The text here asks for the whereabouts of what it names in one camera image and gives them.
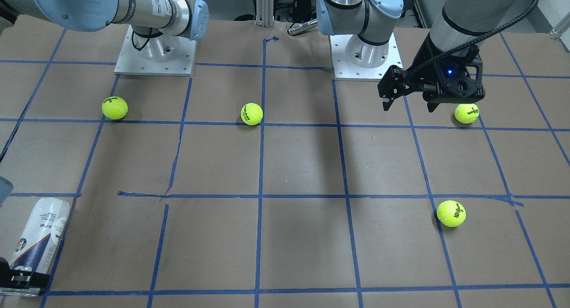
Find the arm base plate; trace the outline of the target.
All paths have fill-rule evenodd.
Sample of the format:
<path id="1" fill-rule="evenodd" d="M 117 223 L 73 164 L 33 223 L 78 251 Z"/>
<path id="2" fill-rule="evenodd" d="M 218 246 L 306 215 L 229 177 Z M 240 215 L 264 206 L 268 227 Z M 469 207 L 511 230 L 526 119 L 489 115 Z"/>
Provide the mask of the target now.
<path id="1" fill-rule="evenodd" d="M 356 35 L 330 36 L 334 79 L 337 81 L 380 81 L 391 66 L 403 68 L 395 35 L 375 46 Z"/>
<path id="2" fill-rule="evenodd" d="M 114 72 L 118 75 L 191 77 L 197 41 L 179 36 L 143 38 L 130 26 Z"/>

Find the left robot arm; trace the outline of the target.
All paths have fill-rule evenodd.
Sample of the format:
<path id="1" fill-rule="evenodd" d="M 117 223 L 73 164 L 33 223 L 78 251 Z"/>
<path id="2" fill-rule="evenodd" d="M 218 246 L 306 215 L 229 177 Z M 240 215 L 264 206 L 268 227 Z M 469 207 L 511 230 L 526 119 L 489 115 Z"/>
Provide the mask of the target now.
<path id="1" fill-rule="evenodd" d="M 472 104 L 486 93 L 479 44 L 515 25 L 536 7 L 501 24 L 516 0 L 446 0 L 411 67 L 391 65 L 377 85 L 383 109 L 421 92 L 429 112 L 442 103 Z M 350 35 L 348 55 L 362 67 L 385 62 L 389 40 L 404 0 L 316 0 L 316 18 L 325 36 Z"/>

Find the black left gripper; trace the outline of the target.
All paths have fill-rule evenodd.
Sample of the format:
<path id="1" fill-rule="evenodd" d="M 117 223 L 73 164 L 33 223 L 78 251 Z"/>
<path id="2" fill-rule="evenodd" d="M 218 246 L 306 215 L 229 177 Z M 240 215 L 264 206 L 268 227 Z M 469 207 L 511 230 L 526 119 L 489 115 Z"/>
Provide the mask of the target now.
<path id="1" fill-rule="evenodd" d="M 427 36 L 406 73 L 397 65 L 388 67 L 377 85 L 383 110 L 389 111 L 395 99 L 413 92 L 422 93 L 430 113 L 442 103 L 470 104 L 485 98 L 477 45 L 460 50 L 458 55 L 428 62 L 440 54 L 443 51 Z"/>

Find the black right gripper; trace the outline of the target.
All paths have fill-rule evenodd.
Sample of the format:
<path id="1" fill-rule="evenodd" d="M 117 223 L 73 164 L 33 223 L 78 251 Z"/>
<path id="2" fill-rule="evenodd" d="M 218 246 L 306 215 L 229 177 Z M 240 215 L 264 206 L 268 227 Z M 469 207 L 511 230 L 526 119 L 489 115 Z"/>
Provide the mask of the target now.
<path id="1" fill-rule="evenodd" d="M 49 274 L 10 269 L 8 261 L 0 258 L 1 295 L 41 295 L 49 285 Z"/>

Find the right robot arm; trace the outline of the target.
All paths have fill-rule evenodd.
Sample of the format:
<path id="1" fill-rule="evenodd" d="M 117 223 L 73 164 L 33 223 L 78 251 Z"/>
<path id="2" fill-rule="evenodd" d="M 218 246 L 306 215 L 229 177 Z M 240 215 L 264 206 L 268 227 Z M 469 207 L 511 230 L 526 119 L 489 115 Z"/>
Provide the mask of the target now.
<path id="1" fill-rule="evenodd" d="M 1 0 L 2 29 L 22 14 L 77 32 L 127 24 L 130 32 L 115 67 L 123 75 L 191 75 L 209 18 L 203 0 Z M 1 259 L 2 295 L 38 296 L 46 290 L 69 213 L 67 201 L 36 202 L 12 258 Z"/>

